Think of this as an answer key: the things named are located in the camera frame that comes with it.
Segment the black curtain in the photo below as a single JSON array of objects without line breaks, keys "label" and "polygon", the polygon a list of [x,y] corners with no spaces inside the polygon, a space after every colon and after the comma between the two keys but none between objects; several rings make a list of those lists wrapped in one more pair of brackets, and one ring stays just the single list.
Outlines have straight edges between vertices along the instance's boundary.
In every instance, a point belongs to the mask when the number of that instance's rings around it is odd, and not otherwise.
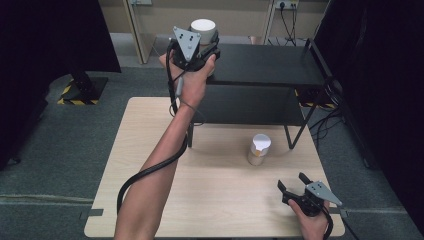
[{"label": "black curtain", "polygon": [[96,0],[0,1],[0,169],[42,111],[49,84],[75,71],[120,72]]},{"label": "black curtain", "polygon": [[332,0],[315,38],[350,121],[422,234],[423,9],[421,0]]}]

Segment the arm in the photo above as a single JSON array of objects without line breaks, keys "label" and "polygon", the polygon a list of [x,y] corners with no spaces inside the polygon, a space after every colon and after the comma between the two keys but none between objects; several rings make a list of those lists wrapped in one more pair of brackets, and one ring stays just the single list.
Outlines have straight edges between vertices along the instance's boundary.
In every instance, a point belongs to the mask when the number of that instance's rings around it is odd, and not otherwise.
[{"label": "arm", "polygon": [[[165,65],[165,56],[161,56],[160,61],[162,65]],[[214,61],[215,55],[212,55],[198,72],[188,72],[183,76],[184,86],[181,98],[194,108],[199,105],[204,96],[206,78],[214,68]],[[172,63],[170,68],[173,77],[182,72]],[[194,114],[193,109],[181,104],[176,116],[141,170],[168,159],[180,149]],[[118,214],[115,239],[154,238],[171,190],[177,162],[144,177],[129,188]]]},{"label": "arm", "polygon": [[[322,240],[328,225],[327,218],[324,213],[321,212],[316,217],[308,217],[302,212],[299,205],[292,199],[289,200],[289,205],[299,220],[303,238],[305,240]],[[324,206],[328,209],[329,202],[325,201]]]}]

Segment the shelf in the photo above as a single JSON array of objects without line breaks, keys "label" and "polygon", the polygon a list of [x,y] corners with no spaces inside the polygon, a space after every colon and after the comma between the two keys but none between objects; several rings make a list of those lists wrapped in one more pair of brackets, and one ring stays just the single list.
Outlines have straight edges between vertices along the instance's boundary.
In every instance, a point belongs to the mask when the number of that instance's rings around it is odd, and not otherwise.
[{"label": "shelf", "polygon": [[[198,110],[207,123],[301,126],[304,117],[292,88],[208,85]],[[200,114],[193,118],[203,122]]]},{"label": "shelf", "polygon": [[303,47],[220,44],[210,85],[322,87],[325,79],[312,51]]}]

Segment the tabletop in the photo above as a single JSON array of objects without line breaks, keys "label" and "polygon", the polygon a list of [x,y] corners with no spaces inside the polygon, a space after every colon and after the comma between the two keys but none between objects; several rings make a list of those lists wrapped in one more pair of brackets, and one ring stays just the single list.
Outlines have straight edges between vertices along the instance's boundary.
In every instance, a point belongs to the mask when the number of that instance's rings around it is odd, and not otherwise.
[{"label": "tabletop", "polygon": [[[118,191],[140,169],[171,121],[169,104],[168,98],[140,97],[128,102],[92,206],[103,213],[88,218],[88,237],[113,236]],[[304,172],[328,186],[309,131],[305,129],[297,147],[290,150],[281,126],[204,124],[195,128],[196,144],[179,159],[156,236],[300,236],[296,216],[281,202],[277,182],[301,195],[305,186],[298,174]],[[247,154],[258,133],[268,135],[272,143],[264,163],[253,166]],[[332,236],[343,235],[340,215],[332,217]]]}]

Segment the white cup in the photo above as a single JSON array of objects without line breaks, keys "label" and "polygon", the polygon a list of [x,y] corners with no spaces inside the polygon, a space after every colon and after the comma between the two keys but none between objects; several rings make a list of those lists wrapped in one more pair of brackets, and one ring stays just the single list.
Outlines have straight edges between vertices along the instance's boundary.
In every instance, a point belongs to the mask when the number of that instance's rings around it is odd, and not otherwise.
[{"label": "white cup", "polygon": [[254,166],[261,165],[271,146],[271,139],[265,134],[257,134],[253,137],[247,160]]},{"label": "white cup", "polygon": [[191,23],[191,31],[200,33],[200,45],[208,45],[216,32],[216,24],[209,19],[197,19]]}]

